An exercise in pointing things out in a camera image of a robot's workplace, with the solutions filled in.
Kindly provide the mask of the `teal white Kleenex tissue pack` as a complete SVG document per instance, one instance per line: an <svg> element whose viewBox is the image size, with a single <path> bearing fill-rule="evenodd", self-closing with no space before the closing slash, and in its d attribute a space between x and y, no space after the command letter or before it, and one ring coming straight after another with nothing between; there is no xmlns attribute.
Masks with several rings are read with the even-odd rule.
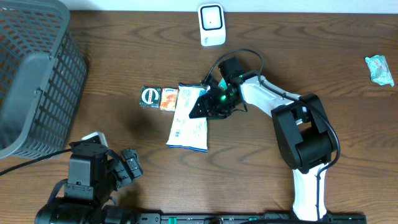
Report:
<svg viewBox="0 0 398 224"><path fill-rule="evenodd" d="M226 84L224 78L220 80L218 88L220 88L222 91L225 91L228 88L228 85Z"/></svg>

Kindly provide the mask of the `black healing ointment box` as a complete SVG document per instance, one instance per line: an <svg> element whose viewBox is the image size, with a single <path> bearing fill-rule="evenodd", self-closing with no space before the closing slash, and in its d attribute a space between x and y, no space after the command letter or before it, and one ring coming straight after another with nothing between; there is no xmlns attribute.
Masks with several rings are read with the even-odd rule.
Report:
<svg viewBox="0 0 398 224"><path fill-rule="evenodd" d="M139 103L141 107L158 108L160 106L160 101L161 88L149 86L142 87Z"/></svg>

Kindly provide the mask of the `green soft wipes pack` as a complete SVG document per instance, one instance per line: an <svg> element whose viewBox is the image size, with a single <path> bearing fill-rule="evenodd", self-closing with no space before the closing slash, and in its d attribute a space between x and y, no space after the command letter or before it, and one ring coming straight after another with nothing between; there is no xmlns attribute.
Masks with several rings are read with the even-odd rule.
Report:
<svg viewBox="0 0 398 224"><path fill-rule="evenodd" d="M394 86L394 80L392 78L385 56L375 55L372 57L366 57L364 60L370 71L372 82L377 83L380 86Z"/></svg>

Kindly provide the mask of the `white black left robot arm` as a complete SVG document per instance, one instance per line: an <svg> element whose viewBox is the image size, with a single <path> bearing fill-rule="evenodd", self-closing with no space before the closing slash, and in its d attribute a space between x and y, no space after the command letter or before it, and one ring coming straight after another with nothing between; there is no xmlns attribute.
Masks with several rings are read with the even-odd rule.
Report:
<svg viewBox="0 0 398 224"><path fill-rule="evenodd" d="M143 175L137 152L121 155L95 138L70 143L68 178L58 182L35 223L135 223L127 209L107 205L111 194Z"/></svg>

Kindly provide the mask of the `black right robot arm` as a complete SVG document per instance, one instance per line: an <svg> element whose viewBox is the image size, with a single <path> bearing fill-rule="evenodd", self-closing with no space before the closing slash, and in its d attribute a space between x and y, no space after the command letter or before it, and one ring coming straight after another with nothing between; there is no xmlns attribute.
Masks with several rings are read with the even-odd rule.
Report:
<svg viewBox="0 0 398 224"><path fill-rule="evenodd" d="M237 105L254 105L272 118L279 152L294 175L293 213L299 220L326 220L325 174L340 157L340 142L317 95L289 93L269 82L260 71L247 72L236 57L218 66L226 88L208 74L206 93L189 117L225 119Z"/></svg>

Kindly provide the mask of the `orange tissue pack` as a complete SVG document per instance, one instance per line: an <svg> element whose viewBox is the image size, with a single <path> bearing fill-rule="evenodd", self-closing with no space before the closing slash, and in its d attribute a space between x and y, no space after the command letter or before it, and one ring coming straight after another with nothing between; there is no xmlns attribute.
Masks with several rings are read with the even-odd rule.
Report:
<svg viewBox="0 0 398 224"><path fill-rule="evenodd" d="M159 108L165 111L175 111L177 104L178 89L164 88Z"/></svg>

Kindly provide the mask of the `cream wipes pack blue edges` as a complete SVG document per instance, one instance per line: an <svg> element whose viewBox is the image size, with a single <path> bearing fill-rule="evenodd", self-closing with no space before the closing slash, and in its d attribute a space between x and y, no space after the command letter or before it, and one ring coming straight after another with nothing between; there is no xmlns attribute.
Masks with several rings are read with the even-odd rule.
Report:
<svg viewBox="0 0 398 224"><path fill-rule="evenodd" d="M189 118L199 96L206 91L200 85L178 84L177 104L166 145L171 148L208 152L206 118Z"/></svg>

